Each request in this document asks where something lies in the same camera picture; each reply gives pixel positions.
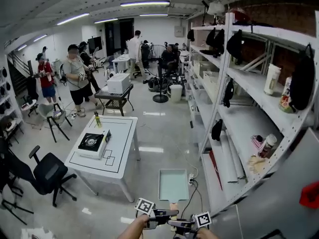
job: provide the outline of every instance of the monitor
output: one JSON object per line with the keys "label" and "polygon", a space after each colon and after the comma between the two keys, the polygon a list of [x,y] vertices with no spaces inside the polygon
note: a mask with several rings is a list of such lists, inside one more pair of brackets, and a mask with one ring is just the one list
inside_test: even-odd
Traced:
{"label": "monitor", "polygon": [[102,49],[102,39],[100,36],[88,39],[88,44],[90,54],[92,54],[96,48],[98,48],[98,50]]}

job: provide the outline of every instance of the ceiling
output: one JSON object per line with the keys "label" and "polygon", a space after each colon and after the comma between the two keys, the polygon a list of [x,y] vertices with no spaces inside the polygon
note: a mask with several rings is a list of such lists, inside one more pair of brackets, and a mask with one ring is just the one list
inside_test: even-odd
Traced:
{"label": "ceiling", "polygon": [[170,6],[121,7],[122,2],[144,0],[1,0],[0,34],[7,40],[41,30],[67,18],[89,12],[92,22],[113,17],[134,17],[141,13],[168,13],[188,17],[203,10],[202,0],[169,0]]}

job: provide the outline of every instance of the roll of paper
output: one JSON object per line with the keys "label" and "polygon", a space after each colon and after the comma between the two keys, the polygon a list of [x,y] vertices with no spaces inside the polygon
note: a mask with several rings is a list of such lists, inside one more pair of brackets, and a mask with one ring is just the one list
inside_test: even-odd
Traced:
{"label": "roll of paper", "polygon": [[237,174],[237,178],[238,179],[243,179],[245,178],[245,173],[243,171],[243,166],[241,164],[238,152],[235,148],[235,145],[233,143],[233,140],[230,137],[229,132],[226,130],[226,135],[228,138],[228,143],[229,143],[229,147],[230,147],[230,151],[231,151],[231,155],[235,164],[235,169],[236,169],[236,174]]}
{"label": "roll of paper", "polygon": [[226,175],[226,181],[228,183],[238,183],[236,168],[225,131],[220,133],[220,142],[223,150],[224,169],[226,170],[224,174]]}

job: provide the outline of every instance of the trash bin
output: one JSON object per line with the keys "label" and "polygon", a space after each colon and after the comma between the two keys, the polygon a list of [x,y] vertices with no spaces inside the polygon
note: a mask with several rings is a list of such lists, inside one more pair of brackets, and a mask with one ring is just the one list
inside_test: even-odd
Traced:
{"label": "trash bin", "polygon": [[178,102],[181,98],[182,90],[183,90],[182,85],[171,85],[170,86],[170,100],[172,102]]}

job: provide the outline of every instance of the black shorts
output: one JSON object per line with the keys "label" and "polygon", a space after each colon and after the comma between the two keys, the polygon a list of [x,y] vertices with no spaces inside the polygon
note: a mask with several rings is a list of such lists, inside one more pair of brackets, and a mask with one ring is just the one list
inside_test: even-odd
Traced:
{"label": "black shorts", "polygon": [[83,98],[90,97],[93,95],[93,92],[91,90],[91,84],[89,83],[84,88],[79,90],[70,91],[72,100],[75,105],[79,106],[83,103]]}

